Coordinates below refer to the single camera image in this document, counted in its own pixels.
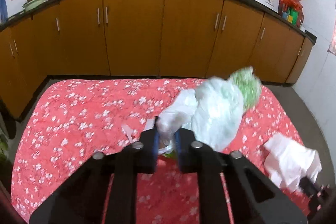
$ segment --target screw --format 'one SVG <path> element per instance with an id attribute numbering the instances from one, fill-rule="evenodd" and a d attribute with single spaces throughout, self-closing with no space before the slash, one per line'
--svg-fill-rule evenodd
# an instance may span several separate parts
<path id="1" fill-rule="evenodd" d="M 101 160 L 105 157 L 105 154 L 103 152 L 96 152 L 92 156 L 95 160 Z"/>
<path id="2" fill-rule="evenodd" d="M 143 148 L 143 143 L 142 142 L 135 142 L 135 143 L 132 143 L 132 147 L 136 150 L 140 150 Z"/>
<path id="3" fill-rule="evenodd" d="M 191 147 L 195 148 L 195 149 L 201 148 L 202 146 L 203 146 L 203 144 L 201 142 L 199 142 L 199 141 L 193 141 L 191 143 Z"/>
<path id="4" fill-rule="evenodd" d="M 240 159 L 243 156 L 243 154 L 240 151 L 232 151 L 230 155 L 234 159 Z"/>

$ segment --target red floral tablecloth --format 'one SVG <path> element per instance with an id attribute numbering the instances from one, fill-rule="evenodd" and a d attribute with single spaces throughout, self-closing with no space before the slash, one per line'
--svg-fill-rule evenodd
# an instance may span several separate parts
<path id="1" fill-rule="evenodd" d="M 49 87 L 38 101 L 16 154 L 12 205 L 26 220 L 32 212 L 95 151 L 117 153 L 129 144 L 122 124 L 138 140 L 146 120 L 169 106 L 181 89 L 201 79 L 65 80 Z M 240 150 L 265 173 L 262 144 L 276 133 L 302 144 L 298 132 L 263 86 L 259 103 L 241 121 L 224 152 Z M 288 193 L 305 214 L 308 198 Z M 154 175 L 140 174 L 137 223 L 198 223 L 196 174 L 181 174 L 174 160 L 161 157 Z"/>

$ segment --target wooden cabinet door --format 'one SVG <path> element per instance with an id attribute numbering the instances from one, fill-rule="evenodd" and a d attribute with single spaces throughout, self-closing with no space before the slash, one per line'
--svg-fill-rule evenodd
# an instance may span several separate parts
<path id="1" fill-rule="evenodd" d="M 23 74 L 29 94 L 33 94 L 43 82 L 46 74 L 38 64 L 33 21 L 27 18 L 10 28 L 13 51 Z"/>
<path id="2" fill-rule="evenodd" d="M 40 67 L 47 75 L 65 75 L 68 70 L 66 47 L 60 37 L 59 5 L 33 16 Z"/>
<path id="3" fill-rule="evenodd" d="M 274 74 L 278 77 L 280 83 L 284 83 L 290 74 L 302 44 L 303 36 L 290 29 L 289 35 L 285 40 L 285 48 L 274 70 Z"/>
<path id="4" fill-rule="evenodd" d="M 264 15 L 257 43 L 249 64 L 262 81 L 280 82 L 275 68 L 289 35 L 289 26 L 271 15 Z"/>
<path id="5" fill-rule="evenodd" d="M 19 118 L 31 96 L 19 71 L 9 28 L 0 32 L 0 97 L 9 113 Z"/>
<path id="6" fill-rule="evenodd" d="M 312 47 L 313 47 L 313 43 L 308 38 L 305 38 L 302 48 L 300 49 L 299 55 L 296 59 L 295 65 L 289 77 L 287 78 L 286 83 L 290 83 L 290 84 L 296 83 L 299 76 L 301 75 L 303 68 L 306 65 L 306 62 L 308 60 Z"/>
<path id="7" fill-rule="evenodd" d="M 165 0 L 160 75 L 205 77 L 223 0 Z"/>
<path id="8" fill-rule="evenodd" d="M 226 79 L 248 64 L 263 16 L 263 12 L 233 0 L 224 0 L 207 77 L 215 75 Z"/>
<path id="9" fill-rule="evenodd" d="M 62 0 L 60 39 L 68 58 L 68 75 L 110 75 L 102 0 Z"/>
<path id="10" fill-rule="evenodd" d="M 158 75 L 164 0 L 104 0 L 111 75 Z"/>

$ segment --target crumpled paper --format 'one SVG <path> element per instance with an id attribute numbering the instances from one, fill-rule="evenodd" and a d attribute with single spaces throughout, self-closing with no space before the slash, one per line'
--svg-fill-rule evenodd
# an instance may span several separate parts
<path id="1" fill-rule="evenodd" d="M 264 166 L 270 180 L 291 192 L 299 189 L 300 179 L 307 176 L 315 183 L 322 170 L 319 153 L 282 134 L 276 134 L 264 147 L 270 152 Z"/>

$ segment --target green plastic bag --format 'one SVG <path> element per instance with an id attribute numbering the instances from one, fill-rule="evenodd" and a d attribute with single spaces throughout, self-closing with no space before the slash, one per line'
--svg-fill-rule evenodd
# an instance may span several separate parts
<path id="1" fill-rule="evenodd" d="M 229 82 L 239 87 L 244 98 L 244 113 L 256 105 L 261 94 L 261 82 L 253 74 L 252 67 L 235 71 L 229 77 Z"/>

